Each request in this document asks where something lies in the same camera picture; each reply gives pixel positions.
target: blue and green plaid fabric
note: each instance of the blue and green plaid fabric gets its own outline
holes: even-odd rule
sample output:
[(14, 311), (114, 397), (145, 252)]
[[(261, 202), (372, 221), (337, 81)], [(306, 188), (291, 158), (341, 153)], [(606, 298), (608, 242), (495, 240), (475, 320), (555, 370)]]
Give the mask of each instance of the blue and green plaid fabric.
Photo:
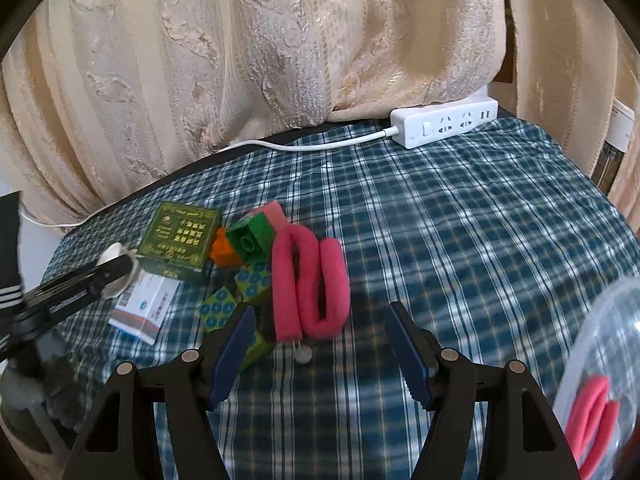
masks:
[[(379, 130), (376, 121), (299, 140), (316, 144)], [(402, 301), (442, 346), (472, 361), (518, 358), (552, 399), (591, 301), (623, 275), (640, 275), (640, 246), (625, 220), (540, 128), (501, 119), (469, 134), (405, 150), (390, 139), (321, 153), (259, 150), (185, 176), (67, 235), (49, 266), (59, 275), (113, 242), (135, 247), (158, 204), (223, 211), (226, 225), (278, 200), (292, 222), (344, 246), (351, 317), (334, 341), (312, 342), (296, 365), (277, 348), (244, 372), (210, 421), (238, 479), (404, 479), (428, 416), (402, 381), (384, 314)], [(197, 307), (233, 282), (182, 284), (154, 346), (107, 325), (112, 301), (60, 330), (88, 409), (123, 360), (148, 367), (200, 344)], [(175, 478), (163, 406), (158, 439)], [(474, 478), (485, 407), (477, 405), (465, 478)]]

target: metal pin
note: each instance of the metal pin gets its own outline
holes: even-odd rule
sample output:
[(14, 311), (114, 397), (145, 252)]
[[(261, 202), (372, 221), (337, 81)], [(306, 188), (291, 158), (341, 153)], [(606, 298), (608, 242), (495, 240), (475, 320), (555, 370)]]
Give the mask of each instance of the metal pin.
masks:
[(440, 352), (440, 356), (445, 361), (457, 361), (458, 360), (458, 352), (453, 348), (445, 348), (442, 352)]
[(127, 375), (131, 371), (133, 371), (133, 365), (131, 363), (121, 363), (116, 368), (116, 371), (119, 375)]
[(191, 350), (185, 350), (185, 351), (182, 353), (182, 360), (183, 360), (185, 363), (193, 363), (195, 360), (197, 360), (197, 359), (198, 359), (198, 357), (200, 357), (200, 354), (198, 353), (198, 351), (197, 351), (197, 350), (193, 350), (193, 349), (191, 349)]
[(520, 361), (511, 361), (509, 363), (509, 370), (511, 370), (515, 374), (521, 374), (526, 369), (527, 368), (525, 367), (524, 363)]

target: power outlet socket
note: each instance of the power outlet socket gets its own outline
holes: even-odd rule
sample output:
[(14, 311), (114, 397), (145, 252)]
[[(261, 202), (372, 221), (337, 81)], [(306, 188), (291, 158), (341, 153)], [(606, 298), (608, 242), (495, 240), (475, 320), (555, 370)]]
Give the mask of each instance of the power outlet socket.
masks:
[(398, 133), (392, 139), (405, 148), (416, 148), (464, 134), (497, 117), (498, 101), (479, 95), (441, 105), (396, 108), (391, 125)]

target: transparent plastic object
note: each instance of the transparent plastic object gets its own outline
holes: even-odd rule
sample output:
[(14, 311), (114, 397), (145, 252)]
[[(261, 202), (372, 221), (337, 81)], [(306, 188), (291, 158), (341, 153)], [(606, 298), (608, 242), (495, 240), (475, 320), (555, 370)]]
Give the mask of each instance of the transparent plastic object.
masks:
[(591, 477), (609, 480), (618, 452), (633, 433), (640, 402), (640, 278), (622, 278), (608, 286), (584, 319), (554, 402), (563, 430), (576, 393), (597, 374), (609, 378), (609, 400), (620, 402), (613, 438)]

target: orange block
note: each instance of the orange block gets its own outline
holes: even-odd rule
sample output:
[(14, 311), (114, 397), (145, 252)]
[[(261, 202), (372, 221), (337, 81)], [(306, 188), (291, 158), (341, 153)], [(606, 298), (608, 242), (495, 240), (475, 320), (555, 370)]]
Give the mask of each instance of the orange block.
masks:
[(234, 251), (234, 248), (226, 239), (225, 228), (221, 227), (216, 232), (216, 241), (211, 246), (210, 259), (219, 267), (241, 267), (242, 260)]

